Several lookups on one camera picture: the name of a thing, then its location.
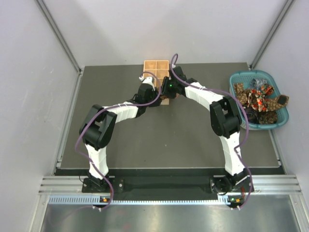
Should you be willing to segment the wooden eight-compartment box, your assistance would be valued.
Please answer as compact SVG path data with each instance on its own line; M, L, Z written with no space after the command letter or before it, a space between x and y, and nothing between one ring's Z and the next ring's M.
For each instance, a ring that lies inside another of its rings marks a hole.
M168 60L145 60L143 66L144 72L155 74L159 82L153 78L154 86L159 89L159 84L163 84L164 78L169 77L169 61Z

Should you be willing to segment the colourful banana print tie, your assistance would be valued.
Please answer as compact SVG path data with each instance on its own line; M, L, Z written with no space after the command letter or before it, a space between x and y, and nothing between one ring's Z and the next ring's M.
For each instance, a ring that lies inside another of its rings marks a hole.
M161 101L165 101L165 102L169 101L169 98L167 96L164 96L164 95L161 95L160 99L161 99Z

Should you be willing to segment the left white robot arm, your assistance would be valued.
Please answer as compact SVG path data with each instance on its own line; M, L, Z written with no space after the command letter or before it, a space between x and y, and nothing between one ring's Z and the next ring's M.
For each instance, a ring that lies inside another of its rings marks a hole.
M110 142L115 124L138 118L145 113L147 107L157 107L161 103L160 89L151 84L141 84L132 99L109 107L93 105L90 109L79 134L88 151L89 174L86 184L98 191L106 191L109 169L106 161L107 145Z

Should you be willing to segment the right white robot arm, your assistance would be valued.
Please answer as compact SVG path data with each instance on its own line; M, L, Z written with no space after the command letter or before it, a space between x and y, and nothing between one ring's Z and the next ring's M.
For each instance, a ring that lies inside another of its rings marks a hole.
M237 102L231 96L208 91L193 78L187 79L180 66L172 66L165 77L161 93L170 99L182 95L205 107L210 113L211 128L219 137L225 157L226 175L212 179L217 193L237 191L242 187L248 170L241 161L239 147L241 117Z

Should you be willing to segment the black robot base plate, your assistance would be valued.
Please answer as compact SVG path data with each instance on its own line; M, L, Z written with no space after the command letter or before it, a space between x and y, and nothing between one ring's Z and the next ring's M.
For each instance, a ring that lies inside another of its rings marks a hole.
M88 175L83 193L114 193L117 200L198 199L253 190L247 171L231 176L223 168L110 169L104 179Z

